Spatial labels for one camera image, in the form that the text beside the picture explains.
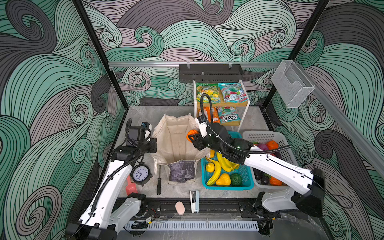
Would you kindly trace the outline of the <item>orange fruit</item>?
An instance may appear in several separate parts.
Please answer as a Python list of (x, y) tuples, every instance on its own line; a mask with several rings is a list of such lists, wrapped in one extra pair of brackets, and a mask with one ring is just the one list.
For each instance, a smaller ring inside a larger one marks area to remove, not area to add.
[(189, 142), (193, 143), (194, 142), (194, 136), (199, 134), (200, 132), (197, 131), (197, 130), (190, 130), (188, 133), (187, 133), (187, 139)]

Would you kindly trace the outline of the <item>single yellow banana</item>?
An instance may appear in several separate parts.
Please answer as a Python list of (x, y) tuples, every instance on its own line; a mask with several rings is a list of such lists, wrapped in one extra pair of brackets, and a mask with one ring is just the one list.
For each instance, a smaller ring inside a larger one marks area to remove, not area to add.
[(209, 158), (206, 158), (206, 160), (208, 161), (207, 163), (209, 163), (209, 162), (214, 163), (215, 167), (216, 167), (215, 171), (212, 173), (212, 176), (207, 181), (207, 185), (212, 186), (216, 182), (216, 180), (220, 177), (222, 168), (221, 168), (221, 165), (218, 161), (215, 161), (215, 160), (212, 160)]

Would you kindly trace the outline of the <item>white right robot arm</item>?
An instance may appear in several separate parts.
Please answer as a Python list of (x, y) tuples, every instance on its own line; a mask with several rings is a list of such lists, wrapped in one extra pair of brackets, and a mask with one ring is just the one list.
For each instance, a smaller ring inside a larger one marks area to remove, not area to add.
[(187, 138), (197, 150), (209, 148), (232, 163), (260, 170), (289, 186), (288, 190), (261, 194), (258, 200), (263, 209), (271, 213), (297, 209), (317, 218), (323, 215), (326, 193), (322, 170), (300, 168), (273, 156), (272, 150), (262, 151), (247, 140), (232, 138), (224, 126), (209, 123), (205, 116), (194, 121), (199, 128)]

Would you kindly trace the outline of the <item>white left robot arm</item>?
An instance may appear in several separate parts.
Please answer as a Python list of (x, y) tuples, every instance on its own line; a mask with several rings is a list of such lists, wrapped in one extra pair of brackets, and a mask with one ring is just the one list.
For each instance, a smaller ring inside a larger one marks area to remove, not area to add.
[(139, 126), (132, 126), (132, 121), (128, 120), (125, 142), (114, 150), (107, 173), (90, 205), (77, 223), (68, 224), (66, 239), (115, 240), (132, 217), (144, 214), (145, 195), (131, 193), (117, 209), (114, 205), (127, 178), (141, 186), (152, 178), (143, 158), (145, 154), (156, 151), (157, 140), (152, 138), (151, 124), (142, 122)]

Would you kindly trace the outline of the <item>beige canvas grocery bag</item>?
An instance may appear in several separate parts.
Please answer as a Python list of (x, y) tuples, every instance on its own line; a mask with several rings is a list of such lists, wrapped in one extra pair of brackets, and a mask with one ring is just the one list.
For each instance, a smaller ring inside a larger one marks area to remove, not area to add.
[(188, 132), (198, 128), (190, 114), (178, 118), (164, 115), (155, 127), (152, 137), (157, 140), (157, 152), (150, 156), (156, 171), (164, 167), (169, 182), (194, 181), (199, 161), (210, 155), (210, 149), (197, 150), (187, 139)]

